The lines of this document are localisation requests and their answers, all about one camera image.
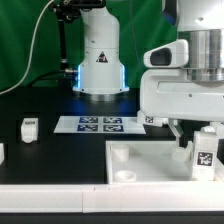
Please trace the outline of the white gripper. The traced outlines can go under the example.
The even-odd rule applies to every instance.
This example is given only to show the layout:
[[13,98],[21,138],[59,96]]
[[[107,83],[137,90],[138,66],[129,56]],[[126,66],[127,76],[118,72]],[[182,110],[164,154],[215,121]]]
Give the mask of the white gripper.
[[224,82],[193,82],[183,69],[149,69],[141,78],[140,110],[148,117],[171,118],[177,146],[184,132],[176,119],[210,121],[201,131],[224,138]]

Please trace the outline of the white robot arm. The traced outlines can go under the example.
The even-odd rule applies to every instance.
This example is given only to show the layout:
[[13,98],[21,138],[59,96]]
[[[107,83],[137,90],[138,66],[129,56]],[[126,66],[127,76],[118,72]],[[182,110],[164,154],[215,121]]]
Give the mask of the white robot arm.
[[[118,21],[106,8],[81,15],[84,60],[73,89],[94,100],[126,91]],[[162,15],[177,39],[144,54],[137,119],[167,124],[176,136],[180,120],[205,121],[198,141],[224,139],[224,0],[162,0]]]

